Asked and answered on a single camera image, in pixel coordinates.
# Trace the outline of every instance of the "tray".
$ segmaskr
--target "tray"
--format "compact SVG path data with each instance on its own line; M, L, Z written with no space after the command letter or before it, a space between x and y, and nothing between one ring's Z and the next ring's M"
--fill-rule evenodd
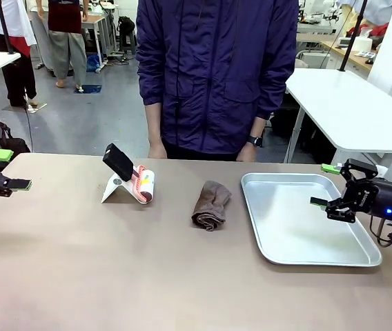
M329 220L311 197L340 197L334 183L318 174L246 174L246 204L261 253L290 265L374 267L382 254L360 224Z

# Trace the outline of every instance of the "hand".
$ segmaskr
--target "hand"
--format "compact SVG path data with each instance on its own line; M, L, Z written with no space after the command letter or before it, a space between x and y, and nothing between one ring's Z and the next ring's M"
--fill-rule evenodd
M149 159L166 159L167 151L162 143L159 141L157 143L150 143L150 150L148 151Z
M252 143L246 143L239 152L236 161L238 162L256 162L256 149Z
M42 7L38 7L38 17L44 21L44 9Z
M83 22L87 22L88 20L88 11L84 8L83 10Z

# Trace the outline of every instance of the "light blue clothing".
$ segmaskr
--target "light blue clothing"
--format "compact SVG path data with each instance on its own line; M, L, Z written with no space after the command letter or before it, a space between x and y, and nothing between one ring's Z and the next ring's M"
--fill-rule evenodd
M337 0L338 5L350 5L357 13L363 0ZM363 17L377 26L389 23L392 16L392 0L368 0Z

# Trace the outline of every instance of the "white shirt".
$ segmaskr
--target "white shirt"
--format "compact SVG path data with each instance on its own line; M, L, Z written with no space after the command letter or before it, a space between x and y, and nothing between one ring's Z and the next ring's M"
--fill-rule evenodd
M363 0L337 0L338 5L350 5L359 14ZM392 0L368 0L363 17L377 26L389 23L392 16Z
M28 46L37 43L22 0L1 0L4 19L11 37L24 37ZM4 34L0 21L0 34Z

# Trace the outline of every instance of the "purple jacket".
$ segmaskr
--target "purple jacket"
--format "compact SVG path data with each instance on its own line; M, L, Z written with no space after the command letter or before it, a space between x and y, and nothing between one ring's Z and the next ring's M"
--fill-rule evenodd
M280 107L298 11L298 0L139 0L139 87L145 105L162 103L162 138L238 152L254 118Z

